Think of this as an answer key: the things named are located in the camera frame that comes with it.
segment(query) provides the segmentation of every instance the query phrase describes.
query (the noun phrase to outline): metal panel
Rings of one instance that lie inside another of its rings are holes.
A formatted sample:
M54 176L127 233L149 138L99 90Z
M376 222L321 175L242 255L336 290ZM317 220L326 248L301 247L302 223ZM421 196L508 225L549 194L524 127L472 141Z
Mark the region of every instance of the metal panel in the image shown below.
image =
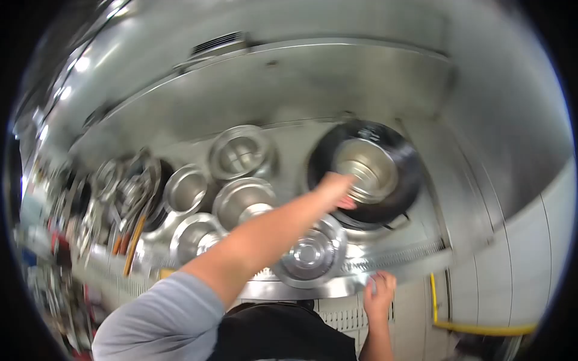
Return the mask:
M550 272L514 284L510 326L527 325L540 321L548 302Z
M550 291L550 234L539 196L506 222L512 262L510 326L537 322Z
M439 55L369 40L254 47L126 101L71 152L99 164L145 145L166 147L239 124L334 117L344 110L378 122L411 112L427 118L441 101L450 69Z
M481 326L507 326L512 308L512 268L504 226L493 243L474 255L476 259L478 314Z
M348 36L441 49L446 22L439 12L402 0L385 3L387 11L376 11L373 0L132 0L121 11L106 10L51 91L56 106L46 144L66 149L99 106L164 77L196 44L234 31L248 32L254 44Z
M451 322L477 324L478 293L474 258L455 265L450 274Z
M429 173L449 241L459 262L488 246L492 225L463 153L444 125L404 119L409 139Z
M506 231L514 287L544 273L550 274L550 234L541 197L506 222Z
M468 297L477 297L476 262L472 257L466 262L450 267L448 272L450 273L450 292L453 314L454 298L464 295Z
M482 1L449 0L440 7L451 18L448 48L457 64L441 115L483 164L476 177L489 177L508 219L572 155L562 89L539 40L515 11Z
M451 297L451 321L463 325L477 325L477 294Z
M566 266L566 255L572 243L576 212L576 162L570 159L560 174L542 192L544 209L550 232L551 277L548 301L555 295L556 287Z

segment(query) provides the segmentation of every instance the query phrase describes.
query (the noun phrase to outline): metal bowl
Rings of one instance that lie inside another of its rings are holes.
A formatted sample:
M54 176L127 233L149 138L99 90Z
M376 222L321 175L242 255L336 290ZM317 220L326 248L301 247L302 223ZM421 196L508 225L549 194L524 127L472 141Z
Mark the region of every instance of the metal bowl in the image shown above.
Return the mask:
M276 151L263 130L239 125L219 134L208 155L209 169L221 183L243 177L269 178Z
M171 240L171 258L180 266L206 252L227 233L217 218L209 213L197 213L179 224Z
M365 139L343 142L335 154L333 169L356 176L349 195L361 203L381 202L398 183L397 167L389 153Z
M163 197L167 212L176 215L196 213L201 208L208 186L201 168L196 165L180 168L166 182Z
M288 253L271 267L285 284L315 288L332 279L345 262L347 234L339 222L326 215L299 238Z
M224 186L213 203L213 214L226 230L275 208L273 187L260 178L241 178Z

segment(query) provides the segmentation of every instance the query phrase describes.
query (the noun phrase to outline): metal lid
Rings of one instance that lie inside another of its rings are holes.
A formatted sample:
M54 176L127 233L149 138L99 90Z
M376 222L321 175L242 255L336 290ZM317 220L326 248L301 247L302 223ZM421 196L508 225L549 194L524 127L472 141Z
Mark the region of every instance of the metal lid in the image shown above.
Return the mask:
M346 252L347 234L335 218L326 215L271 270L291 287L315 288L338 273Z
M281 262L296 278L312 280L326 273L335 256L331 240L317 229L309 229Z
M219 134L208 153L209 170L219 181L253 176L265 163L271 162L273 148L262 129L239 125Z
M179 224L171 240L171 258L184 265L206 252L226 235L216 217L209 213L197 213Z

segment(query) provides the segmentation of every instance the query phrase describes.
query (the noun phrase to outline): vent grille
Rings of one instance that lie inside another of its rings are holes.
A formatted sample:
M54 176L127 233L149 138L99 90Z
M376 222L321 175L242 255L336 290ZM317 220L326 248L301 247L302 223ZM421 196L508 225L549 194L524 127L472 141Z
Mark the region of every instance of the vent grille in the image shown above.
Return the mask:
M396 263L411 262L427 257L444 249L445 246L440 239L434 243L408 248L398 252L387 252L373 258L356 259L355 261L346 260L346 263L341 267L341 272L342 274L350 274L352 272L367 272L383 269L386 266L391 266Z
M214 38L209 40L208 42L204 42L195 46L192 49L191 56L196 57L203 53L207 53L210 50L217 49L229 44L244 42L244 35L242 32L232 32L230 34L226 34L223 36L219 36L218 38Z
M350 308L339 311L320 311L319 317L328 326L340 332L348 332L357 329L362 329L369 325L367 314L363 307ZM391 302L390 311L387 315L389 322L395 322L394 318L394 302Z

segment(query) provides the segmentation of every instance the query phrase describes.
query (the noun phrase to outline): gray shirt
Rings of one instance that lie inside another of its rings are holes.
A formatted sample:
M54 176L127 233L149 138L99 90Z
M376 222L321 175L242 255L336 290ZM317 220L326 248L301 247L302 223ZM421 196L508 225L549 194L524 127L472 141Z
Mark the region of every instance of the gray shirt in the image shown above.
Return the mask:
M175 272L114 311L98 329L95 361L206 360L217 341L222 301L196 277Z

